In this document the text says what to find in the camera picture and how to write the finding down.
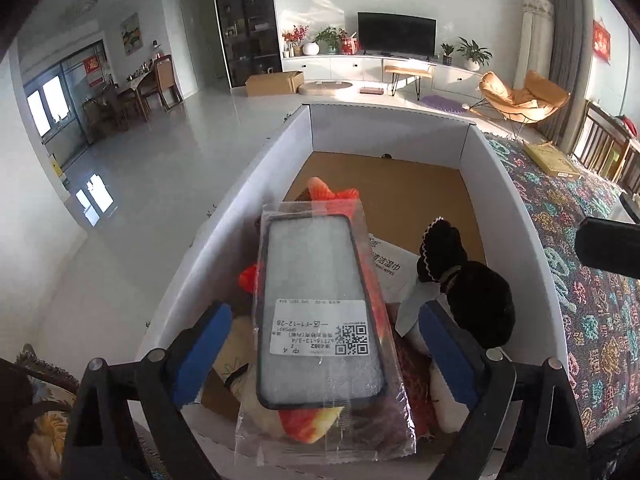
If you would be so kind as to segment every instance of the purple mat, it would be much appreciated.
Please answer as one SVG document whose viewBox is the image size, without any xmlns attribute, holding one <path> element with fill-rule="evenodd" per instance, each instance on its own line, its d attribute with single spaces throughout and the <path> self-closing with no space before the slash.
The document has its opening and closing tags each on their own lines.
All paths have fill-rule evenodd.
<svg viewBox="0 0 640 480">
<path fill-rule="evenodd" d="M 443 112 L 449 112 L 450 114 L 464 114 L 465 110 L 458 101 L 453 99 L 447 99 L 439 95 L 427 95 L 420 99 L 421 104 L 428 106 L 429 108 L 435 108 Z"/>
</svg>

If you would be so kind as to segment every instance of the phone case package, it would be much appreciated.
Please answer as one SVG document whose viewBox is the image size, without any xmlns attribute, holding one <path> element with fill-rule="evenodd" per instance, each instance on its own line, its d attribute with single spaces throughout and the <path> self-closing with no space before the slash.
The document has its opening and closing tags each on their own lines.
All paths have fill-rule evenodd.
<svg viewBox="0 0 640 480">
<path fill-rule="evenodd" d="M 289 465 L 415 452 L 368 233 L 359 200 L 264 207 L 257 359 L 242 392 L 236 453 Z"/>
</svg>

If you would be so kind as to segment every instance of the television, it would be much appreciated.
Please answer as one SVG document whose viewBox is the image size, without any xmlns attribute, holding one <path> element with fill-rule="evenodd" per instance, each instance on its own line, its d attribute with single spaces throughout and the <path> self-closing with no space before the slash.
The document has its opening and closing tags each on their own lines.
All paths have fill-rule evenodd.
<svg viewBox="0 0 640 480">
<path fill-rule="evenodd" d="M 358 39 L 365 51 L 434 57 L 436 20 L 403 14 L 359 12 Z"/>
</svg>

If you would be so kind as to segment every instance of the dark display cabinet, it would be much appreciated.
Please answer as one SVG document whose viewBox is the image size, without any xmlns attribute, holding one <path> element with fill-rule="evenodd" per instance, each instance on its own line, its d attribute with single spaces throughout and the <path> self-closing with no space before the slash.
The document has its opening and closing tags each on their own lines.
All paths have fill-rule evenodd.
<svg viewBox="0 0 640 480">
<path fill-rule="evenodd" d="M 249 76 L 282 72 L 273 0 L 216 0 L 231 86 Z"/>
</svg>

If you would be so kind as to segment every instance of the gray curtain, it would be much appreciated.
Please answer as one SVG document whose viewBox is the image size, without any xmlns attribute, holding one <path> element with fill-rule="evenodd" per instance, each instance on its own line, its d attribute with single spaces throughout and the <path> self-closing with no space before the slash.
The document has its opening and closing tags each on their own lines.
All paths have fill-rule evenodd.
<svg viewBox="0 0 640 480">
<path fill-rule="evenodd" d="M 554 45 L 551 52 L 549 79 L 571 92 L 571 98 L 548 119 L 538 123 L 538 131 L 547 139 L 559 144 L 574 102 L 575 84 L 582 56 L 584 23 L 582 0 L 551 0 L 556 8 Z"/>
</svg>

